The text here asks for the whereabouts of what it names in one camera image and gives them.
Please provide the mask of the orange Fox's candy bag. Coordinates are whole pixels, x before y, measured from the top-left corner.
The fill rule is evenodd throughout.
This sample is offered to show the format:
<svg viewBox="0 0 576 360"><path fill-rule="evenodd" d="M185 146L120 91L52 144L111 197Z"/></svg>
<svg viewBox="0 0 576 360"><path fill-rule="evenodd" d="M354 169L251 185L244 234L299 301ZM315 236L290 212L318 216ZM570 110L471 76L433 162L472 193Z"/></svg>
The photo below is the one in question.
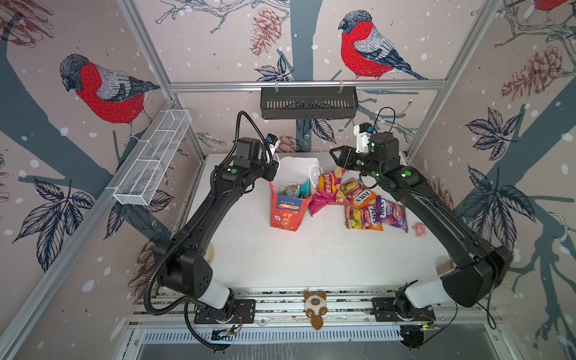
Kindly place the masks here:
<svg viewBox="0 0 576 360"><path fill-rule="evenodd" d="M346 209L361 209L374 204L377 195L358 179L351 178L339 185L337 199L343 200Z"/></svg>
<svg viewBox="0 0 576 360"><path fill-rule="evenodd" d="M383 225L377 221L374 205L355 208L352 205L344 207L346 228L351 230L382 231Z"/></svg>

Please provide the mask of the red paper gift bag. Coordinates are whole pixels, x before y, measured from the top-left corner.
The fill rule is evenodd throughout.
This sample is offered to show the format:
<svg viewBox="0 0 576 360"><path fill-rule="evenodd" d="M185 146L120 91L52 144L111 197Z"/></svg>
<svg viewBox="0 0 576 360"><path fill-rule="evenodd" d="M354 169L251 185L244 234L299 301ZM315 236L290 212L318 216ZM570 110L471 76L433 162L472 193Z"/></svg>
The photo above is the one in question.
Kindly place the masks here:
<svg viewBox="0 0 576 360"><path fill-rule="evenodd" d="M303 222L323 169L317 157L282 157L274 180L270 182L270 225L297 231ZM312 195L307 199L278 196L282 181L303 183L310 179Z"/></svg>

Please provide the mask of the purple Fox's candy bag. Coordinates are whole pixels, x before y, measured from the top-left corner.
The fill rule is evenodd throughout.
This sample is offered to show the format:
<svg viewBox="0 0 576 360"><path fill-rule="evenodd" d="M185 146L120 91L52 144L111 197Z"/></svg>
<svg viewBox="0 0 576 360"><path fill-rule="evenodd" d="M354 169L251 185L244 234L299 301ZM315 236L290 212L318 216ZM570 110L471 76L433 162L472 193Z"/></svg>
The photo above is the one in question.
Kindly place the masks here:
<svg viewBox="0 0 576 360"><path fill-rule="evenodd" d="M376 197L376 221L408 232L407 216L403 205Z"/></svg>

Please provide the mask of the pink Lay's chips bag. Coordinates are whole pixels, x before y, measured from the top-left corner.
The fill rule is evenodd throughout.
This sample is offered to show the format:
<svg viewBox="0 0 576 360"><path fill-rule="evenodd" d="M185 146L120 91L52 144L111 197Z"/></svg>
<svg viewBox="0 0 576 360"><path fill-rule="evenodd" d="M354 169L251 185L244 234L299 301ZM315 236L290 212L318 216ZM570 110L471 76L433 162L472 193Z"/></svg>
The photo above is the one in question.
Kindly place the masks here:
<svg viewBox="0 0 576 360"><path fill-rule="evenodd" d="M338 166L333 171L324 173L319 177L319 183L308 207L311 216L315 216L327 206L348 204L342 187L342 178L345 172L345 169Z"/></svg>

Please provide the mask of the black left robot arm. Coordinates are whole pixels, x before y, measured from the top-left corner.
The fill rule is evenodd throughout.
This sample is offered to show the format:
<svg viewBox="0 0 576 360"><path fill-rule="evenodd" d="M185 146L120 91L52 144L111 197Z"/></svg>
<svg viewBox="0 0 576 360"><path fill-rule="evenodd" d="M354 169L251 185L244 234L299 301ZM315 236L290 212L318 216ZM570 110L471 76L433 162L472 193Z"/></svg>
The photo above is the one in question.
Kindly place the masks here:
<svg viewBox="0 0 576 360"><path fill-rule="evenodd" d="M211 171L209 192L192 218L170 240L156 242L154 268L143 292L148 314L164 315L180 304L191 302L214 317L226 320L232 316L234 292L214 280L204 256L233 205L254 187L257 179L269 182L274 179L279 163L273 156L279 144L279 138L273 134L262 140L247 137L237 140L234 150ZM181 293L181 298L156 308L152 304L156 284Z"/></svg>

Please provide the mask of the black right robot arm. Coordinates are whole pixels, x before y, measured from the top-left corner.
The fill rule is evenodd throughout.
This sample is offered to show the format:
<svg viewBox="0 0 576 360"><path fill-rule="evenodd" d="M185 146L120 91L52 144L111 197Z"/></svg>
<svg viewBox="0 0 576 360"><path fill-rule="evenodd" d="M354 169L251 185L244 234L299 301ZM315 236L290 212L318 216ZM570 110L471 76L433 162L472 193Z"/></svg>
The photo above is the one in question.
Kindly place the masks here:
<svg viewBox="0 0 576 360"><path fill-rule="evenodd" d="M471 308L501 285L512 261L505 246L494 247L471 229L436 195L427 179L400 161L399 142L390 132L372 133L360 150L343 145L330 150L337 166L370 176L413 212L446 249L455 268L416 280L396 292L397 312L453 301Z"/></svg>

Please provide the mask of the green snack packet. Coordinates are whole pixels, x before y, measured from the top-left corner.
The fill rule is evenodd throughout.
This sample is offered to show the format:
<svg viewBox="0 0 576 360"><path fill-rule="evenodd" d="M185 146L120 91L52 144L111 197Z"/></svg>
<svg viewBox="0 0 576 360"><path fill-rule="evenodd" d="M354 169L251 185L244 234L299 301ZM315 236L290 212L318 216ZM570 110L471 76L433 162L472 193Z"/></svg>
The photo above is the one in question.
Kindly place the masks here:
<svg viewBox="0 0 576 360"><path fill-rule="evenodd" d="M303 181L303 183L296 183L294 181L282 181L282 183L280 183L277 195L305 200L312 195L311 186L312 183L309 178Z"/></svg>

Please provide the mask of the small pink toy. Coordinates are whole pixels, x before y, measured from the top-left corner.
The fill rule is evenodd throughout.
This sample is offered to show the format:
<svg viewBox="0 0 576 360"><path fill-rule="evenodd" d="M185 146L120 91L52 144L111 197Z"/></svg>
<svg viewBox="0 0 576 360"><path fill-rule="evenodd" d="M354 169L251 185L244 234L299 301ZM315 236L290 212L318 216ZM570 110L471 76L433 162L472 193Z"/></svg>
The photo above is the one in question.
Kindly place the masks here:
<svg viewBox="0 0 576 360"><path fill-rule="evenodd" d="M426 228L425 228L425 225L424 225L423 223L420 223L420 222L415 223L415 224L412 226L412 229L414 230L415 236L416 236L417 238L425 237L425 235L426 235Z"/></svg>

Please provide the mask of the yellow round plate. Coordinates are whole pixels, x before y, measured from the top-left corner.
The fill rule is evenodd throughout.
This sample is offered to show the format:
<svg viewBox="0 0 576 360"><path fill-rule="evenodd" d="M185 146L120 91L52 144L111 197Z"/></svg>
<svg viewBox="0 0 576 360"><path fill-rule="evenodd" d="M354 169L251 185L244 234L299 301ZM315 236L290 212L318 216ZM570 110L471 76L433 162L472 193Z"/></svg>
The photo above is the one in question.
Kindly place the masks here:
<svg viewBox="0 0 576 360"><path fill-rule="evenodd" d="M203 255L204 260L211 265L215 257L215 249L212 244L209 244Z"/></svg>

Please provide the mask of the white mesh tray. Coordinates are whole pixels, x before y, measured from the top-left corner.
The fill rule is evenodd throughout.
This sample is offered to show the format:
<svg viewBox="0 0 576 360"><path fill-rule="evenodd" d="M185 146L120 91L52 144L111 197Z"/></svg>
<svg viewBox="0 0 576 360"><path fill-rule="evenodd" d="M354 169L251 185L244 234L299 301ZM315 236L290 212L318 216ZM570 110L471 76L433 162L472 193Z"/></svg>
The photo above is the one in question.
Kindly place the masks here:
<svg viewBox="0 0 576 360"><path fill-rule="evenodd" d="M113 196L118 203L132 206L152 203L190 123L190 113L184 109L168 109L157 114L151 124L151 135L142 141L136 159L115 187Z"/></svg>

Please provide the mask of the plush cat toy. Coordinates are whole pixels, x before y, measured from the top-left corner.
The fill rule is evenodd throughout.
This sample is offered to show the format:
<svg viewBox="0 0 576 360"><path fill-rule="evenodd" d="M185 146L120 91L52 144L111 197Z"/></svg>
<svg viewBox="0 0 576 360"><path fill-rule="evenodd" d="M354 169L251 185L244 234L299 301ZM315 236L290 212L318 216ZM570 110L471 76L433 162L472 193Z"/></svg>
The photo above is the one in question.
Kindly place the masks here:
<svg viewBox="0 0 576 360"><path fill-rule="evenodd" d="M323 327L323 316L327 315L327 293L304 291L304 311L312 327L319 331Z"/></svg>

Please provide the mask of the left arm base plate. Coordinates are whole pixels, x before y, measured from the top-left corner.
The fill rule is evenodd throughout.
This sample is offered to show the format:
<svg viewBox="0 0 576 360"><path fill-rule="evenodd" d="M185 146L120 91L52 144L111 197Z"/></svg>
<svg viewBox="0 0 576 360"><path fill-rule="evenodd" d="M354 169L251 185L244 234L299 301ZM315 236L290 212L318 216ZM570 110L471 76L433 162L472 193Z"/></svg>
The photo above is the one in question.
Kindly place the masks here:
<svg viewBox="0 0 576 360"><path fill-rule="evenodd" d="M222 309L211 306L195 310L195 325L252 324L256 312L254 299L229 300Z"/></svg>

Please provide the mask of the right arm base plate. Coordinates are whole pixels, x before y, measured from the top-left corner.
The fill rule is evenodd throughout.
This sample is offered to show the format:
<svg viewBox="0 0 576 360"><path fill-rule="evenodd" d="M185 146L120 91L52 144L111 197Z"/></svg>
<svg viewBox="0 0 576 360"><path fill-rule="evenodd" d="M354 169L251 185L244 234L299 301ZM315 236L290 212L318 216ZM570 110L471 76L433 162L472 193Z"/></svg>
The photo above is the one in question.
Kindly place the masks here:
<svg viewBox="0 0 576 360"><path fill-rule="evenodd" d="M436 316L431 306L416 308L402 298L372 298L372 311L377 322L435 322Z"/></svg>

